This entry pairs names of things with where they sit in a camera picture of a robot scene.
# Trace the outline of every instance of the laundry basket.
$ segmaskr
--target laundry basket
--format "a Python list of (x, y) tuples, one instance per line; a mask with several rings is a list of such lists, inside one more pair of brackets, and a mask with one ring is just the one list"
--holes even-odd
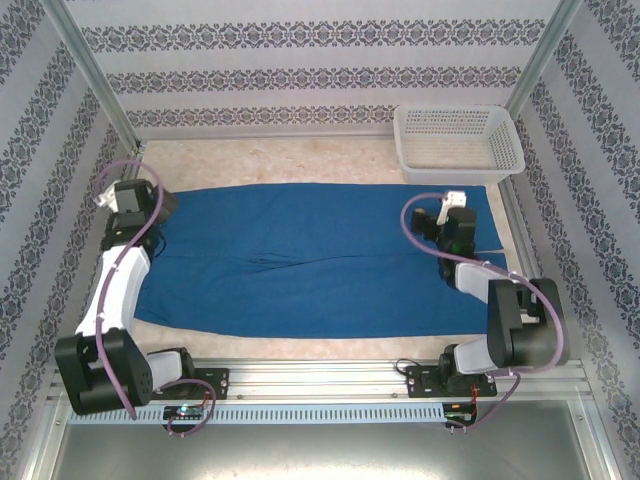
[(491, 185), (524, 170), (515, 125), (502, 107), (401, 105), (393, 131), (407, 183)]

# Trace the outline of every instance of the blue pants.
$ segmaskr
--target blue pants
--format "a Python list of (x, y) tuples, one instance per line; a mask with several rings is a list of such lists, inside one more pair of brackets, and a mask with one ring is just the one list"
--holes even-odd
[[(486, 307), (448, 287), (400, 230), (413, 195), (460, 187), (253, 185), (177, 194), (136, 317), (245, 337), (486, 332)], [(501, 247), (484, 188), (464, 187), (477, 250)], [(418, 202), (436, 213), (435, 200)], [(505, 266), (501, 254), (483, 258)]]

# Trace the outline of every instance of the striped wall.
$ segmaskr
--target striped wall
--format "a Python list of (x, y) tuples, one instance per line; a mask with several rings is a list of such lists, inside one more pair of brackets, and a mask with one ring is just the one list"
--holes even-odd
[(0, 479), (13, 478), (60, 332), (79, 321), (120, 140), (37, 0), (0, 5)]
[(585, 1), (516, 122), (513, 182), (624, 478), (640, 478), (639, 64), (640, 1)]
[(504, 104), (558, 0), (75, 0), (142, 139), (391, 133), (406, 103)]

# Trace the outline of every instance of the beige floor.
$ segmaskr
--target beige floor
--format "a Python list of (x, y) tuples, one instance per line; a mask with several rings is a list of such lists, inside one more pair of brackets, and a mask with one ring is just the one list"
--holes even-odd
[[(254, 183), (405, 183), (393, 139), (247, 139), (155, 141), (144, 160), (169, 191)], [(487, 189), (509, 268), (519, 270), (497, 187)], [(444, 347), (474, 336), (353, 340), (240, 338), (136, 322), (145, 351), (185, 346), (194, 357), (278, 359), (437, 358)]]

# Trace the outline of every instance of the robotic arm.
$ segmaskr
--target robotic arm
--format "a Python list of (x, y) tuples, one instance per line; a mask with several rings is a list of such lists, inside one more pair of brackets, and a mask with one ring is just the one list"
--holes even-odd
[[(100, 195), (98, 204), (108, 206), (111, 216), (102, 240), (102, 270), (91, 305), (75, 335), (61, 338), (55, 358), (74, 411), (90, 414), (122, 408), (104, 367), (98, 362), (96, 316), (98, 294), (107, 273), (126, 244), (140, 231), (155, 207), (157, 190), (146, 180), (116, 182)], [(177, 206), (164, 192), (157, 222), (162, 223)], [(154, 390), (180, 378), (193, 378), (194, 366), (186, 349), (171, 349), (144, 355), (131, 328), (138, 293), (149, 272), (152, 253), (158, 244), (157, 225), (123, 257), (107, 291), (101, 331), (109, 363), (133, 406), (146, 405)]]
[[(477, 260), (475, 223), (476, 214), (466, 208), (464, 192), (448, 192), (437, 216), (424, 209), (413, 211), (411, 231), (435, 242), (442, 252)], [(462, 345), (450, 345), (440, 355), (441, 385), (460, 385), (468, 391), (467, 383), (479, 374), (510, 367), (542, 367), (551, 361), (558, 344), (556, 326), (549, 311), (528, 288), (478, 264), (440, 258), (439, 271), (449, 286), (487, 304), (487, 334)], [(566, 338), (555, 282), (539, 278), (530, 283), (550, 301)], [(523, 315), (532, 321), (523, 323)], [(568, 358), (569, 348), (564, 343), (558, 364), (566, 363)], [(465, 376), (469, 381), (460, 381)]]

